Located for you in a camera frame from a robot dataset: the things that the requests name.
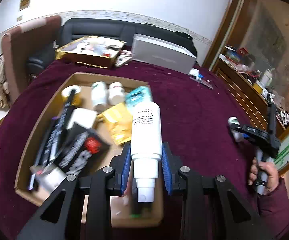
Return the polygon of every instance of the plush blanket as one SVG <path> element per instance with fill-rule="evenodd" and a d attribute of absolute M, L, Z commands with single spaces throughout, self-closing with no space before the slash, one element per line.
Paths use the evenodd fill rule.
<path fill-rule="evenodd" d="M 75 72 L 99 73 L 142 80 L 150 84 L 160 106 L 162 139 L 184 165 L 202 175 L 224 175 L 255 208 L 255 194 L 246 185 L 253 147 L 233 141 L 227 119 L 248 118 L 222 81 L 197 67 L 214 89 L 183 73 L 141 62 L 118 69 L 101 69 L 54 61 L 18 97 L 0 127 L 0 229 L 14 239 L 37 207 L 16 195 L 14 181 L 22 151 L 40 113 L 59 86 Z M 152 229 L 115 229 L 114 239 L 179 239 L 181 202 L 165 200 L 165 218 Z"/>

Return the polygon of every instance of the floral border trim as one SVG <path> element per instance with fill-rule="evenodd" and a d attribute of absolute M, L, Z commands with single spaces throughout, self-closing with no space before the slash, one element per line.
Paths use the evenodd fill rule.
<path fill-rule="evenodd" d="M 192 36 L 195 40 L 201 41 L 204 44 L 211 46 L 212 41 L 208 40 L 207 38 L 194 33 L 186 28 L 183 28 L 179 25 L 166 22 L 157 18 L 144 16 L 141 14 L 136 13 L 126 13 L 126 12 L 119 12 L 119 11 L 104 11 L 104 10 L 84 10 L 84 11 L 68 11 L 68 12 L 61 12 L 61 13 L 54 13 L 52 15 L 60 15 L 62 18 L 74 18 L 74 17 L 87 17 L 87 18 L 109 18 L 109 19 L 120 19 L 124 21 L 132 21 L 132 22 L 139 22 L 139 23 L 149 23 L 154 24 L 158 27 L 171 30 L 171 31 L 178 31 L 184 32 Z"/>

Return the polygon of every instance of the hand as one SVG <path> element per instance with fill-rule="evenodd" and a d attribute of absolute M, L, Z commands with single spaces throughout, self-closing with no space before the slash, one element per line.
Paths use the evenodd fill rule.
<path fill-rule="evenodd" d="M 274 163 L 260 162 L 259 168 L 265 171 L 269 176 L 267 185 L 265 187 L 265 193 L 264 193 L 265 195 L 267 195 L 268 193 L 274 191 L 279 185 L 279 173 Z M 257 175 L 258 175 L 257 159 L 254 158 L 252 160 L 252 166 L 250 168 L 250 173 L 249 173 L 249 179 L 248 179 L 249 186 L 251 186 L 256 181 Z"/>

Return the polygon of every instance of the black leather sofa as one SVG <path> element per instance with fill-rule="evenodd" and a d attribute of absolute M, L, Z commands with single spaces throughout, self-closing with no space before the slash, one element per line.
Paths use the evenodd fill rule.
<path fill-rule="evenodd" d="M 131 46 L 135 33 L 172 42 L 188 49 L 197 56 L 192 37 L 186 33 L 120 20 L 72 18 L 59 29 L 56 44 L 61 47 L 83 36 L 95 35 L 125 41 L 126 46 Z M 54 60 L 55 50 L 53 43 L 50 43 L 31 55 L 26 62 L 27 74 L 37 76 L 41 73 Z"/>

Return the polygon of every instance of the white small bottle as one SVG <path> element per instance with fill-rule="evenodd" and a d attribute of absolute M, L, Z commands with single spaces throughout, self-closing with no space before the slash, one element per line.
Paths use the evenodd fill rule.
<path fill-rule="evenodd" d="M 140 102 L 134 109 L 131 156 L 138 202 L 153 202 L 158 163 L 162 156 L 160 108 L 154 102 Z"/>
<path fill-rule="evenodd" d="M 107 109 L 108 106 L 108 90 L 105 82 L 99 81 L 91 86 L 92 109 L 98 114 Z"/>
<path fill-rule="evenodd" d="M 109 103 L 115 106 L 125 101 L 125 90 L 120 82 L 114 82 L 109 86 Z"/>
<path fill-rule="evenodd" d="M 235 124 L 237 124 L 237 125 L 240 125 L 238 119 L 237 119 L 236 117 L 234 117 L 234 116 L 232 116 L 232 117 L 230 117 L 230 118 L 228 119 L 228 125 L 230 126 L 230 124 L 232 124 L 232 123 L 235 123 Z M 233 134 L 233 137 L 234 137 L 234 140 L 235 140 L 236 142 L 241 142 L 241 141 L 244 140 L 243 133 L 240 133 L 240 132 L 238 132 L 238 131 L 234 131 L 234 130 L 232 130 L 232 129 L 230 129 L 230 130 L 231 130 L 231 132 L 232 132 L 232 134 Z"/>

